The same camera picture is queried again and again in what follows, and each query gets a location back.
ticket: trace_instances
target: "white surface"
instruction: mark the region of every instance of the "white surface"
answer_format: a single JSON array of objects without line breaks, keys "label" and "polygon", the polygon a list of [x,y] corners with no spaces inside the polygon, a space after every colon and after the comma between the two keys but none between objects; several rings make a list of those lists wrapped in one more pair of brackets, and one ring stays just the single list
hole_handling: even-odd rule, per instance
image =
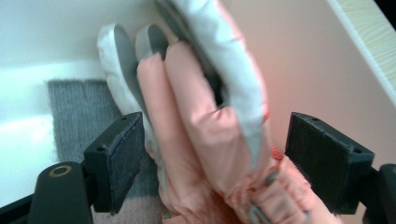
[{"label": "white surface", "polygon": [[[329,2],[226,1],[264,72],[279,147],[297,111],[371,149],[376,168],[395,163],[395,106]],[[132,35],[158,20],[153,9],[146,0],[0,1],[0,206],[32,192],[55,162],[45,81],[103,78],[100,27],[119,21]]]}]

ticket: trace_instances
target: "pink glove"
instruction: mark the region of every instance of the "pink glove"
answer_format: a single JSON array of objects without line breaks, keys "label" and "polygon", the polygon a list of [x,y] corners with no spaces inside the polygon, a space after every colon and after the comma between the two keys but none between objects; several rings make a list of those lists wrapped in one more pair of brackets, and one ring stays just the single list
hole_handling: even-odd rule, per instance
[{"label": "pink glove", "polygon": [[163,223],[240,223],[233,209],[208,184],[180,119],[160,54],[140,62],[137,77],[161,158],[160,196],[169,210]]},{"label": "pink glove", "polygon": [[176,97],[177,116],[210,185],[244,223],[339,223],[292,162],[271,149],[262,75],[221,4],[169,1],[201,41],[227,91],[229,104],[217,108],[191,48],[176,43],[168,49],[166,75]]}]

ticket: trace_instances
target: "gray towel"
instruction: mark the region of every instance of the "gray towel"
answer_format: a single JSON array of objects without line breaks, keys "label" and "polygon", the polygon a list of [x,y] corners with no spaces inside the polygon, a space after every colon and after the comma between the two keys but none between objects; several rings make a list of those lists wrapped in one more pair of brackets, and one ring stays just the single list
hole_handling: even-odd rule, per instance
[{"label": "gray towel", "polygon": [[[101,80],[48,83],[59,161],[83,161],[85,148],[121,114]],[[157,167],[147,153],[120,213],[93,214],[95,223],[161,223]]]}]

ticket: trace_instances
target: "gray mat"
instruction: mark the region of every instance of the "gray mat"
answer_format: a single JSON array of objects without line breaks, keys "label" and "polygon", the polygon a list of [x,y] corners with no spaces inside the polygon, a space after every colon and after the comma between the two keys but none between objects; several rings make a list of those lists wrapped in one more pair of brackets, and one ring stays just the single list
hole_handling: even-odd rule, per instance
[{"label": "gray mat", "polygon": [[[59,161],[81,162],[85,148],[121,116],[120,111],[104,81],[53,80],[48,83],[48,89],[58,159]],[[131,218],[138,218],[138,220],[148,218],[148,222],[145,223],[155,223],[149,219],[158,220],[158,216],[161,217],[163,206],[161,202],[158,202],[156,171],[154,161],[145,153],[140,161],[140,171],[128,194],[128,200],[121,209],[121,211],[126,211],[113,217],[114,222],[111,222],[134,223]],[[154,201],[157,201],[150,207],[153,209],[152,213],[148,210],[146,210],[147,214],[139,215],[128,212],[128,210],[136,210],[136,207],[141,204],[133,202],[133,198],[141,200],[147,196],[154,196]],[[106,219],[108,222],[111,217],[95,215],[94,218],[96,222],[97,218]]]}]

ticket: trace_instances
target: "gray cloth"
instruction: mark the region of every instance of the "gray cloth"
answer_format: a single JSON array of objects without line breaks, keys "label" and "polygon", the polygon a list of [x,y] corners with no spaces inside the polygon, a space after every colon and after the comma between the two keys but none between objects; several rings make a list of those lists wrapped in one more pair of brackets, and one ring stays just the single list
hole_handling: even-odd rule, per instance
[{"label": "gray cloth", "polygon": [[[121,117],[120,111],[101,80],[52,80],[48,89],[58,159],[81,162],[85,148]],[[145,153],[120,213],[93,218],[95,223],[160,223],[163,210],[157,167]]]}]

